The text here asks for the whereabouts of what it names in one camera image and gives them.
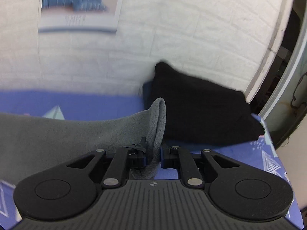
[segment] black cloth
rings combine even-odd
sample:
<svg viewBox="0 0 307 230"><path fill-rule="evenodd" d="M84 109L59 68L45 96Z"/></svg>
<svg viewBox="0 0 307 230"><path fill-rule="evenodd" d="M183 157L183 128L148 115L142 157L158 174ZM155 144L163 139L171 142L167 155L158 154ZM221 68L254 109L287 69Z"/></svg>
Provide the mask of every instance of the black cloth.
<svg viewBox="0 0 307 230"><path fill-rule="evenodd" d="M242 92L180 73L165 62L156 64L143 95L145 109L156 98L165 100L165 139L229 146L264 134Z"/></svg>

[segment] poster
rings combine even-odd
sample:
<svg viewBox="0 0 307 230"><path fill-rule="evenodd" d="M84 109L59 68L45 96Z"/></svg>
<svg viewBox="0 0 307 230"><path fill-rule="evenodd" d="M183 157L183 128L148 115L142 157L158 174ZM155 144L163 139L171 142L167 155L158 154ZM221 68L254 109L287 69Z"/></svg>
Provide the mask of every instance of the poster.
<svg viewBox="0 0 307 230"><path fill-rule="evenodd" d="M40 0L38 32L116 32L122 0Z"/></svg>

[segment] blue table mat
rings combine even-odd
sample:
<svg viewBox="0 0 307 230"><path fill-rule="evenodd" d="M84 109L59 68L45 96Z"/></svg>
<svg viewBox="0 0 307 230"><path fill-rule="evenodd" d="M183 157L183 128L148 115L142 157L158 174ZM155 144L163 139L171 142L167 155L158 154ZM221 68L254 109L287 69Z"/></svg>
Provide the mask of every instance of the blue table mat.
<svg viewBox="0 0 307 230"><path fill-rule="evenodd" d="M142 98L138 96L98 96L45 91L0 92L0 112L5 113L89 121L126 117L143 109ZM169 141L168 145L178 145L178 141ZM267 131L257 141L228 147L216 148L183 142L180 142L180 145L193 153L199 153L204 148L213 149L240 162L278 175L290 183ZM160 167L155 179L176 179L177 177L176 170L164 170ZM0 225L4 229L12 228L19 220L13 202L13 190L14 186L0 182ZM286 218L298 228L303 229L303 220L295 197Z"/></svg>

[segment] white brick wall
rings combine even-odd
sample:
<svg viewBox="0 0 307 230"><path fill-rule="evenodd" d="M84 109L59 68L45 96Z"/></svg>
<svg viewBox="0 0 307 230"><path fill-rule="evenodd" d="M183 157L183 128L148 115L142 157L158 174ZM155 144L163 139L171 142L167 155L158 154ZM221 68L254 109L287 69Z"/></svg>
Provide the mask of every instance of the white brick wall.
<svg viewBox="0 0 307 230"><path fill-rule="evenodd" d="M123 0L116 35L37 35L39 0L0 2L0 89L138 94L160 59L244 91L282 0Z"/></svg>

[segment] gray fabric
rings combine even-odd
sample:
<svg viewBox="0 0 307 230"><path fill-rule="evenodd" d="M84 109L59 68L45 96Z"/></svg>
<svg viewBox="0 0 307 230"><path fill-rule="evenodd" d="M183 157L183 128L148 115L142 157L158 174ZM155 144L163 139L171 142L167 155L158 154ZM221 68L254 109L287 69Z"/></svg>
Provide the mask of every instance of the gray fabric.
<svg viewBox="0 0 307 230"><path fill-rule="evenodd" d="M152 159L136 179L155 176L166 120L165 102L157 99L146 111L106 121L69 121L0 114L0 179L17 184L37 172L96 149L110 153L146 137Z"/></svg>

